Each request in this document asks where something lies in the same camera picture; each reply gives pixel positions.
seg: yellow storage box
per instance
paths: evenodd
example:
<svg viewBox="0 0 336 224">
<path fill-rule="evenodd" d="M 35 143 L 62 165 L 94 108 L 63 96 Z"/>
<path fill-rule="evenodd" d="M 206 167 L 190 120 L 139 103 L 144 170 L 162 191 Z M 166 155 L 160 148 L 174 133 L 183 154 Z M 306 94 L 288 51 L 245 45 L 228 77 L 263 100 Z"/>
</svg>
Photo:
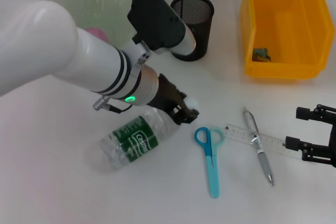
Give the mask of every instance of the yellow storage box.
<svg viewBox="0 0 336 224">
<path fill-rule="evenodd" d="M 240 24 L 245 74 L 309 79 L 326 67 L 334 26 L 325 0 L 242 0 Z M 252 61 L 254 48 L 271 62 Z"/>
</svg>

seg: blue scissors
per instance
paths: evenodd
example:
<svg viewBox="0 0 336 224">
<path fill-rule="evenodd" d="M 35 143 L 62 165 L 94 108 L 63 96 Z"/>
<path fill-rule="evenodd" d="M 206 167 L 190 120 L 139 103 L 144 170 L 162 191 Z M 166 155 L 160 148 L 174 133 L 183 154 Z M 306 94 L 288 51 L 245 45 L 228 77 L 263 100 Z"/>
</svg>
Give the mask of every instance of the blue scissors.
<svg viewBox="0 0 336 224">
<path fill-rule="evenodd" d="M 200 131 L 205 131 L 206 142 L 201 142 L 197 135 Z M 214 143 L 213 141 L 213 132 L 220 134 L 220 141 Z M 213 198 L 219 197 L 219 178 L 218 178 L 218 165 L 217 165 L 217 148 L 224 143 L 224 132 L 220 128 L 211 128 L 210 130 L 207 127 L 200 127 L 196 130 L 194 138 L 196 142 L 203 147 L 206 160 L 206 168 L 208 172 L 208 181 L 210 194 Z"/>
</svg>

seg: black mesh pen holder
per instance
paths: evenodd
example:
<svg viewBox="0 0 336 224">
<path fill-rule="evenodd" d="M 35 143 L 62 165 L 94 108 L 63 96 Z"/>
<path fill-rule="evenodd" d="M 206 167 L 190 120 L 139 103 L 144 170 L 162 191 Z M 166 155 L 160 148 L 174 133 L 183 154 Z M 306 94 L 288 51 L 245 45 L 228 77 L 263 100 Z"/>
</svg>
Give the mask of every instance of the black mesh pen holder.
<svg viewBox="0 0 336 224">
<path fill-rule="evenodd" d="M 215 9 L 209 0 L 174 0 L 170 6 L 189 27 L 196 40 L 196 48 L 189 55 L 173 55 L 184 61 L 201 59 L 208 49 L 212 17 Z"/>
</svg>

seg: ruler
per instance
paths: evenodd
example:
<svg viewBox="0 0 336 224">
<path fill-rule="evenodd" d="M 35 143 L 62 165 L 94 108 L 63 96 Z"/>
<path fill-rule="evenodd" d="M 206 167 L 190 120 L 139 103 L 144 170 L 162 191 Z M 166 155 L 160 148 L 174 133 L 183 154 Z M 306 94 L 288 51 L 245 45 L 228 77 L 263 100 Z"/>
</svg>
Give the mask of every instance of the ruler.
<svg viewBox="0 0 336 224">
<path fill-rule="evenodd" d="M 242 129 L 239 127 L 236 127 L 231 124 L 226 124 L 223 128 L 224 134 L 228 139 L 239 141 L 245 144 L 253 145 L 251 140 L 253 139 L 253 133 L 249 132 L 246 129 Z M 286 155 L 289 157 L 295 157 L 295 158 L 302 158 L 302 151 L 292 151 L 289 149 L 286 149 L 283 144 L 285 143 L 284 140 L 264 135 L 262 133 L 259 133 L 261 142 L 263 143 L 264 150 L 266 152 L 273 152 L 273 153 L 280 153 L 282 155 Z"/>
</svg>

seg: silver pen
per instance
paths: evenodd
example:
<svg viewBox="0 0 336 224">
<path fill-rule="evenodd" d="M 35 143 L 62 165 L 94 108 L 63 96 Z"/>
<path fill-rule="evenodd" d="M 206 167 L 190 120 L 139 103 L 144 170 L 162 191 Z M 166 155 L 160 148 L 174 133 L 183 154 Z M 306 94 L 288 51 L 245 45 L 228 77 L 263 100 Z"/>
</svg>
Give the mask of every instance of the silver pen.
<svg viewBox="0 0 336 224">
<path fill-rule="evenodd" d="M 264 171 L 264 174 L 268 179 L 269 183 L 273 186 L 274 181 L 272 170 L 271 167 L 269 166 L 264 148 L 262 147 L 256 120 L 254 119 L 252 113 L 249 112 L 245 107 L 243 108 L 243 116 L 248 129 L 253 133 L 252 142 L 254 143 L 254 146 L 257 149 L 258 159 L 261 164 L 262 170 Z"/>
</svg>

